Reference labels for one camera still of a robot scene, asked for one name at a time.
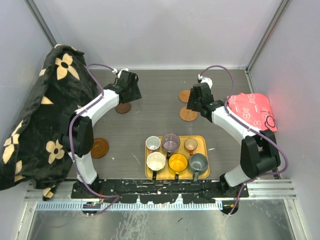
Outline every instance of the yellow tray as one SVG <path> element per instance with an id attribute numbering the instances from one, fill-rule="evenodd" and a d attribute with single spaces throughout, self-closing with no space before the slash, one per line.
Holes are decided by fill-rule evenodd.
<path id="1" fill-rule="evenodd" d="M 206 147 L 206 141 L 202 136 L 179 136 L 180 138 L 180 147 L 178 151 L 176 152 L 177 154 L 183 154 L 186 156 L 187 159 L 190 157 L 190 152 L 185 148 L 185 141 L 187 139 L 195 139 L 198 142 L 198 147 L 196 150 L 193 151 L 193 154 L 203 154 L 208 158 L 207 154 L 207 147 Z M 149 150 L 147 146 L 144 146 L 145 148 L 145 160 L 144 160 L 144 165 L 145 165 L 145 176 L 148 179 L 152 179 L 153 172 L 147 167 L 147 157 L 149 156 Z M 162 147 L 157 150 L 157 152 L 162 153 L 165 157 L 167 156 L 167 153 L 163 151 Z M 208 164 L 208 169 L 204 172 L 204 174 L 201 174 L 199 176 L 199 179 L 205 179 L 209 176 L 210 170 L 209 170 L 209 164 Z M 183 172 L 179 173 L 179 179 L 192 179 L 193 174 L 189 171 L 188 168 L 184 170 Z M 173 180 L 175 179 L 175 173 L 169 169 L 169 164 L 168 160 L 165 161 L 165 166 L 162 170 L 160 170 L 157 175 L 156 175 L 157 180 Z"/>

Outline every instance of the purple mug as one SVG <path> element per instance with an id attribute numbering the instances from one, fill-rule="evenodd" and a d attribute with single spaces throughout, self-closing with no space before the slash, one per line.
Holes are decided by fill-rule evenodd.
<path id="1" fill-rule="evenodd" d="M 174 154 L 179 149 L 180 138 L 173 133 L 168 133 L 162 138 L 162 147 L 166 151 L 166 159 L 169 159 L 171 154 Z"/>

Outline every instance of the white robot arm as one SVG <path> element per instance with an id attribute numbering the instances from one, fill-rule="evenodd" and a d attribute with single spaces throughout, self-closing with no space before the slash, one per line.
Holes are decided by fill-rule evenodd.
<path id="1" fill-rule="evenodd" d="M 104 114 L 118 104 L 132 102 L 142 97 L 138 87 L 139 78 L 135 73 L 124 68 L 116 75 L 116 82 L 108 84 L 104 88 L 103 94 L 99 94 L 94 100 L 75 112 L 64 112 L 61 115 L 60 142 L 72 157 L 69 141 L 70 122 L 75 115 L 85 110 L 73 125 L 72 138 L 75 153 L 74 162 L 88 185 L 92 185 L 98 176 L 91 157 L 94 143 L 93 126 Z M 100 98 L 99 102 L 89 107 Z M 77 176 L 77 179 L 82 182 L 80 176 Z"/>
<path id="2" fill-rule="evenodd" d="M 220 188 L 223 192 L 238 186 L 263 173 L 276 169 L 280 165 L 278 150 L 269 142 L 249 131 L 227 113 L 224 102 L 214 101 L 211 93 L 212 80 L 207 77 L 198 76 L 198 84 L 190 90 L 187 109 L 200 112 L 201 116 L 210 122 L 220 126 L 227 131 L 240 145 L 240 164 L 234 169 L 220 176 Z M 249 126 L 256 132 L 261 132 L 276 143 L 275 135 L 270 130 L 261 131 L 240 117 L 233 114 L 240 122 Z"/>

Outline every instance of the black mounting base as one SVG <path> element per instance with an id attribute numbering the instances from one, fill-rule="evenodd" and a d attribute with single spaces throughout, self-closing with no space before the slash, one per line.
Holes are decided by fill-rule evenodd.
<path id="1" fill-rule="evenodd" d="M 229 189 L 226 193 L 219 190 L 217 181 L 212 180 L 136 180 L 136 179 L 98 179 L 95 184 L 95 192 L 103 195 L 120 195 L 118 202 L 133 204 L 140 202 L 147 204 L 174 203 L 181 194 L 183 203 L 215 203 L 215 198 L 235 198 L 238 187 Z M 248 190 L 243 190 L 241 197 L 248 197 Z M 89 192 L 84 184 L 77 181 L 73 185 L 72 199 L 97 199 L 98 197 Z M 104 199 L 105 203 L 111 203 L 114 199 Z"/>

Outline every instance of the mug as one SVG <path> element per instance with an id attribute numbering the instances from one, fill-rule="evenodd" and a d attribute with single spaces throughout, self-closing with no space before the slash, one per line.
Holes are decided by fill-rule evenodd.
<path id="1" fill-rule="evenodd" d="M 198 147 L 198 142 L 194 138 L 188 138 L 184 142 L 184 147 L 189 150 L 190 156 L 194 154 L 194 150 Z"/>
<path id="2" fill-rule="evenodd" d="M 153 152 L 146 158 L 146 165 L 153 172 L 152 180 L 155 181 L 157 173 L 166 165 L 166 157 L 160 152 Z"/>
<path id="3" fill-rule="evenodd" d="M 196 153 L 189 158 L 189 170 L 193 173 L 193 181 L 197 182 L 198 177 L 208 169 L 208 159 L 201 153 Z"/>
<path id="4" fill-rule="evenodd" d="M 157 136 L 150 136 L 145 141 L 146 148 L 149 149 L 149 153 L 153 153 L 158 150 L 161 145 L 161 141 Z"/>
<path id="5" fill-rule="evenodd" d="M 179 173 L 181 173 L 184 170 L 186 170 L 186 168 L 188 166 L 188 160 L 187 160 L 186 156 L 184 156 L 181 153 L 173 154 L 169 158 L 168 163 L 169 163 L 169 168 L 172 171 L 174 171 L 174 173 L 175 173 L 174 179 L 176 181 L 178 181 L 179 180 Z"/>
<path id="6" fill-rule="evenodd" d="M 162 138 L 162 147 L 167 152 L 166 159 L 169 159 L 171 154 L 177 152 L 179 149 L 180 138 L 173 133 L 168 133 Z"/>

